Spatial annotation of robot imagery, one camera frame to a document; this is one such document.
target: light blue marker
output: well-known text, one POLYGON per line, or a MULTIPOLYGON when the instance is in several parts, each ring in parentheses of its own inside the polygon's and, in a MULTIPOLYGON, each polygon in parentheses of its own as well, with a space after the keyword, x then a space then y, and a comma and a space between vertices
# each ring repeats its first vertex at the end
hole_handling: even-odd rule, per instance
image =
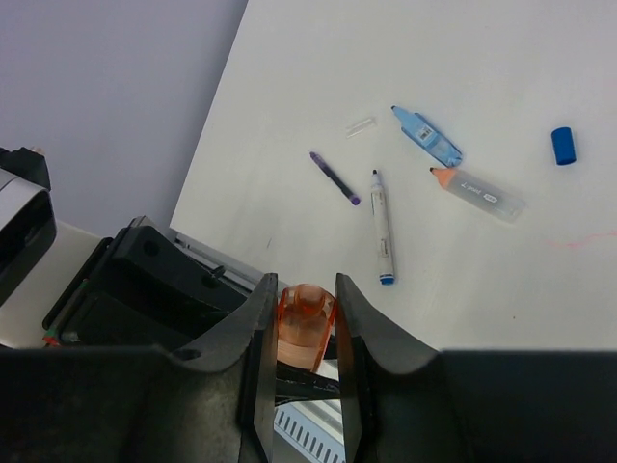
POLYGON ((419 113, 410 113, 398 106, 392 106, 392 111, 401 121, 403 133, 445 167, 456 167, 461 163, 463 154, 419 113))

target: white table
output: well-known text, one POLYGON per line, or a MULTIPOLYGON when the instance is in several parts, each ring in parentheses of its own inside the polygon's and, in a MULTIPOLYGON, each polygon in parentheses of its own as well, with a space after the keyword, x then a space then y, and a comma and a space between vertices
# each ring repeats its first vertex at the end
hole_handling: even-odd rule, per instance
POLYGON ((172 226, 289 284, 334 290, 347 273, 435 347, 615 348, 616 24, 611 0, 251 0, 172 226), (524 199, 519 221, 442 191, 392 104, 524 199), (369 116, 377 127, 346 139, 369 116), (568 167, 551 150, 561 125, 576 137, 568 167), (391 287, 377 279, 374 168, 389 191, 391 287))

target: blue cap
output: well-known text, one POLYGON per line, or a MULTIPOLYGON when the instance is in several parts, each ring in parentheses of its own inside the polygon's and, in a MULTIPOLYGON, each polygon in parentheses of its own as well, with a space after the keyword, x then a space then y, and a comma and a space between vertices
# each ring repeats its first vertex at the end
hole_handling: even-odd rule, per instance
POLYGON ((567 166, 577 160, 575 141, 570 127, 556 128, 551 134, 552 149, 555 151, 555 161, 558 166, 567 166))
POLYGON ((384 286, 394 285, 394 277, 391 275, 382 275, 381 277, 379 277, 379 281, 384 286))

